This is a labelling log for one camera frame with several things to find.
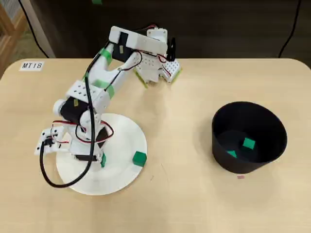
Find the white circular base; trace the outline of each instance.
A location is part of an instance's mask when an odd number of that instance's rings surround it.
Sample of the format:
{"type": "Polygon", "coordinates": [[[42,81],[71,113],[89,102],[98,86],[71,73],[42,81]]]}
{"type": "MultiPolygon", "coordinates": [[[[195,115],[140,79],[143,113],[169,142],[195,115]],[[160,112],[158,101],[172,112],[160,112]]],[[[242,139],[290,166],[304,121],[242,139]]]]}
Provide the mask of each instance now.
{"type": "MultiPolygon", "coordinates": [[[[114,193],[129,185],[142,167],[132,162],[136,151],[147,154],[147,141],[141,128],[131,119],[117,114],[103,114],[102,120],[114,129],[114,135],[104,144],[104,168],[92,163],[88,173],[70,188],[87,195],[114,193]]],[[[77,178],[87,165],[74,159],[70,153],[58,152],[56,166],[64,183],[77,178]]]]}

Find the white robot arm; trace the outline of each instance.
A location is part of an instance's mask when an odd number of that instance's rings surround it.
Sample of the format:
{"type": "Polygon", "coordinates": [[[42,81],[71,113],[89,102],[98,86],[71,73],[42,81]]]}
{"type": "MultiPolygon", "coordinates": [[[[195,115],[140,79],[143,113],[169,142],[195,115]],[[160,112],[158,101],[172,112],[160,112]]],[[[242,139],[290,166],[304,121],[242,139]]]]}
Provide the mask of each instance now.
{"type": "MultiPolygon", "coordinates": [[[[62,126],[52,125],[41,134],[35,154],[40,154],[40,166],[46,180],[42,160],[46,153],[69,151],[76,159],[89,161],[86,172],[91,162],[102,164],[104,142],[113,136],[113,129],[101,121],[101,115],[132,69],[136,69],[145,83],[158,82],[160,75],[171,82],[178,75],[180,65],[176,60],[166,60],[167,50],[165,29],[149,29],[147,36],[143,36],[115,26],[111,28],[107,46],[95,56],[84,79],[77,80],[70,87],[66,100],[58,100],[54,104],[53,112],[64,120],[54,121],[53,124],[61,123],[62,126]],[[112,58],[125,63],[108,71],[112,58]],[[66,132],[71,135],[71,140],[62,141],[66,132]],[[65,143],[69,144],[66,149],[62,147],[65,143]]],[[[48,183],[53,187],[68,187],[75,182],[64,185],[48,183]]]]}

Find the black bowl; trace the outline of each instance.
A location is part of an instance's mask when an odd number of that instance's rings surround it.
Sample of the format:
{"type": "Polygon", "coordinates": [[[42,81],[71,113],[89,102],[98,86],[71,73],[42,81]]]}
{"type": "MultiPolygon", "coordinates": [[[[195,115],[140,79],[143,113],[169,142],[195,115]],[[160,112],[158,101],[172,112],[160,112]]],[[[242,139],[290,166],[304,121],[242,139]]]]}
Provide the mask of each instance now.
{"type": "Polygon", "coordinates": [[[287,135],[282,122],[258,104],[229,103],[213,118],[213,155],[228,171],[251,172],[280,157],[286,144],[287,135]]]}

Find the wall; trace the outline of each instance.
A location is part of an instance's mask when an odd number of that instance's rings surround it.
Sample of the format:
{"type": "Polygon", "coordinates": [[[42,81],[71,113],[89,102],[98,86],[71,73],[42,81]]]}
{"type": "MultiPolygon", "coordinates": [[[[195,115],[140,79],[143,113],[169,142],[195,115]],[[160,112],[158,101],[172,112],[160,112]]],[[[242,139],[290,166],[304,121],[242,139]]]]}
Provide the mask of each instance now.
{"type": "MultiPolygon", "coordinates": [[[[297,0],[31,0],[56,57],[92,57],[112,25],[156,22],[176,37],[180,58],[276,57],[297,0]]],[[[302,0],[296,33],[283,56],[311,66],[311,1],[302,0]]]]}
{"type": "Polygon", "coordinates": [[[47,37],[45,36],[45,33],[42,29],[41,23],[38,20],[35,11],[33,9],[33,6],[30,3],[30,0],[21,0],[27,15],[29,17],[29,20],[31,22],[31,25],[35,31],[35,36],[37,38],[38,43],[40,44],[40,46],[42,47],[42,49],[46,52],[46,54],[50,57],[50,58],[54,58],[55,54],[50,46],[50,43],[47,39],[47,37]]]}

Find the label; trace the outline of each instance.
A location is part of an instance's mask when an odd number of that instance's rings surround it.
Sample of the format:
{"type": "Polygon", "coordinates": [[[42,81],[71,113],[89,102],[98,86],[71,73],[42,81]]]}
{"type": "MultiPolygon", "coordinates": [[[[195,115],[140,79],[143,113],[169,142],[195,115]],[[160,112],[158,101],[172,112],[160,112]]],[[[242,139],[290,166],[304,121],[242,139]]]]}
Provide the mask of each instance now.
{"type": "Polygon", "coordinates": [[[41,71],[43,68],[44,62],[40,61],[26,61],[23,62],[20,66],[20,71],[41,71]]]}

